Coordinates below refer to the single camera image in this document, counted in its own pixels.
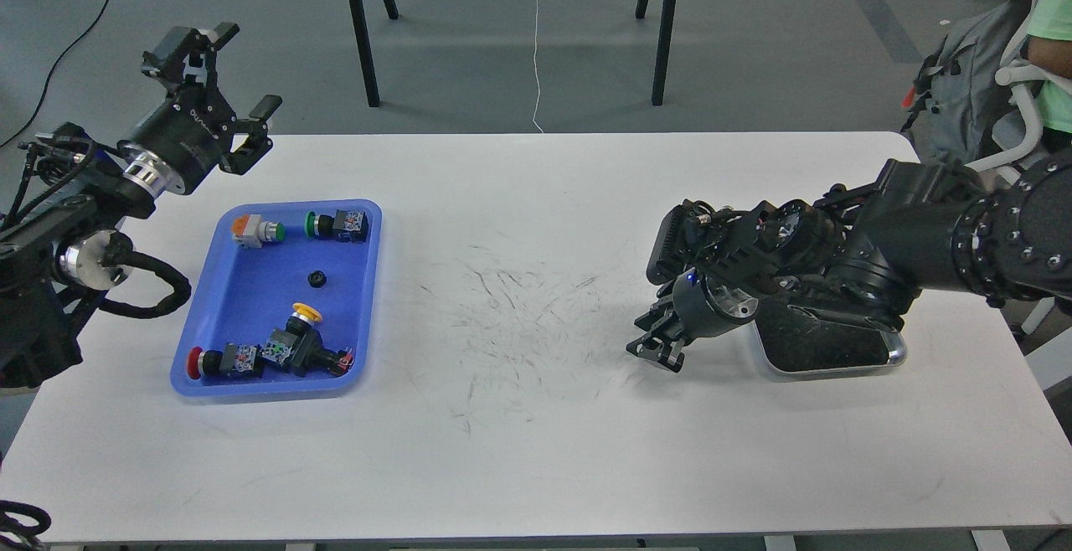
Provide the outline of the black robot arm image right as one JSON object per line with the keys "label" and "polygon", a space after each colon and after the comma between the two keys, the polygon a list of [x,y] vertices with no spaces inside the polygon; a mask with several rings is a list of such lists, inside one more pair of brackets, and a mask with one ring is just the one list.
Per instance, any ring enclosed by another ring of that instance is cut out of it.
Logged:
{"label": "black robot arm image right", "polygon": [[1069,302],[1069,149],[989,191],[963,166],[889,159],[876,181],[750,210],[685,200],[647,260],[656,300],[632,356],[678,373],[700,338],[754,325],[778,374],[904,362],[904,314],[924,289]]}

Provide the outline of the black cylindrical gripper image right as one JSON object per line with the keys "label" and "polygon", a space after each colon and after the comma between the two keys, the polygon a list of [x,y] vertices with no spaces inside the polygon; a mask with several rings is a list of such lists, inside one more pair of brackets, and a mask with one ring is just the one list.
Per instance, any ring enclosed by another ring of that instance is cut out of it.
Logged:
{"label": "black cylindrical gripper image right", "polygon": [[698,273],[679,276],[671,299],[655,302],[632,322],[641,336],[626,345],[626,352],[674,374],[684,367],[684,349],[694,341],[746,325],[755,319],[760,303],[757,296]]}

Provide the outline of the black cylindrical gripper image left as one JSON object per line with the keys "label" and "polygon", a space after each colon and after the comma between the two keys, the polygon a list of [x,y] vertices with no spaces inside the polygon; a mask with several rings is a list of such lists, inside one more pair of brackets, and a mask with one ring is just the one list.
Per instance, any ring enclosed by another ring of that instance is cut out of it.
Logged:
{"label": "black cylindrical gripper image left", "polygon": [[[165,101],[131,128],[118,143],[130,158],[124,180],[151,197],[188,195],[218,164],[222,172],[244,176],[271,150],[268,128],[282,96],[260,98],[240,120],[230,107],[211,102],[219,93],[217,53],[238,32],[236,23],[212,29],[173,27],[153,51],[142,53],[142,74],[160,81],[168,96],[191,104]],[[230,150],[234,133],[245,139]]]}

